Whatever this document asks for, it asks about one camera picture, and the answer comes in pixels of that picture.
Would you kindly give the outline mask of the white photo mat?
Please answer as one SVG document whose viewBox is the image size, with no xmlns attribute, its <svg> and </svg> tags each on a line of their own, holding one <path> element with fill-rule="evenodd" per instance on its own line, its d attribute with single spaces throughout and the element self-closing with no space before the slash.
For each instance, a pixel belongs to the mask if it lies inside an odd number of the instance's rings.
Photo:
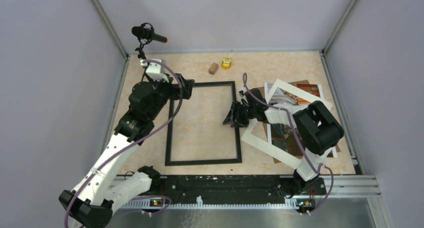
<svg viewBox="0 0 424 228">
<path fill-rule="evenodd" d="M 308 93 L 298 87 L 295 87 L 289 83 L 286 83 L 282 80 L 277 79 L 273 86 L 268 89 L 268 85 L 264 86 L 265 88 L 265 99 L 267 102 L 273 97 L 277 89 L 280 89 L 282 91 L 285 91 L 287 93 L 290 93 L 298 98 L 301 98 L 303 100 L 306 100 L 310 103 L 314 101 L 320 101 L 324 104 L 324 106 L 331 110 L 333 107 L 333 104 L 331 102 L 328 102 L 320 97 L 317 97 L 311 93 Z M 301 163 L 301 160 L 297 157 L 287 153 L 286 151 L 281 150 L 280 148 L 274 146 L 272 143 L 262 140 L 255 135 L 253 135 L 251 132 L 253 128 L 256 126 L 257 120 L 253 119 L 249 126 L 247 127 L 246 131 L 244 132 L 241 140 L 245 143 L 257 148 L 258 150 L 276 158 L 277 160 L 281 161 L 282 163 L 286 164 L 287 166 L 291 168 L 297 168 L 299 164 Z"/>
</svg>

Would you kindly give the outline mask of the cat photo print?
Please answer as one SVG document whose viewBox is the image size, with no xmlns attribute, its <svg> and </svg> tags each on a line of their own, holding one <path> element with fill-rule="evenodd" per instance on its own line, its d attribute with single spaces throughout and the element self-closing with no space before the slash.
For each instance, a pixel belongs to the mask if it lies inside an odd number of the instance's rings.
<svg viewBox="0 0 424 228">
<path fill-rule="evenodd" d="M 323 99 L 324 97 L 320 84 L 309 84 L 309 82 L 305 80 L 293 82 L 291 85 L 318 98 Z M 302 108 L 310 104 L 309 101 L 290 94 L 279 87 L 275 90 L 269 102 L 271 104 L 278 103 L 289 106 L 300 106 Z M 267 135 L 269 142 L 298 158 L 302 157 L 302 153 L 298 149 L 289 125 L 266 125 L 266 130 L 270 132 L 270 134 Z"/>
</svg>

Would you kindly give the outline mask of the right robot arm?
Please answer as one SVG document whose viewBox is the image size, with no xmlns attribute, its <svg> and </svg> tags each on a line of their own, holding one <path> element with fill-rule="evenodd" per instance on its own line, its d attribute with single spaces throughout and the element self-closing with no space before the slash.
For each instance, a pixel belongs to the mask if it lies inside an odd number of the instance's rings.
<svg viewBox="0 0 424 228">
<path fill-rule="evenodd" d="M 267 103 L 257 88 L 240 94 L 243 98 L 231 104 L 222 124 L 233 128 L 247 127 L 250 120 L 256 119 L 272 125 L 288 125 L 303 154 L 293 174 L 293 188 L 299 194 L 307 194 L 331 148 L 345 134 L 340 123 L 319 100 L 300 107 Z"/>
</svg>

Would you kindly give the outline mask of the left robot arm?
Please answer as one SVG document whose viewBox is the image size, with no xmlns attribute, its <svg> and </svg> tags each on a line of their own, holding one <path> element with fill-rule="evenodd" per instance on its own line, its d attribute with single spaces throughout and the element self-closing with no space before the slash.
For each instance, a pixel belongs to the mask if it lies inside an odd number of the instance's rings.
<svg viewBox="0 0 424 228">
<path fill-rule="evenodd" d="M 176 74 L 176 84 L 165 76 L 135 84 L 128 111 L 119 120 L 105 150 L 88 174 L 72 190 L 64 190 L 59 202 L 65 209 L 66 228 L 104 228 L 113 214 L 136 196 L 160 190 L 159 173 L 144 166 L 127 180 L 111 187 L 127 159 L 148 137 L 157 132 L 154 119 L 168 101 L 189 99 L 195 84 Z"/>
</svg>

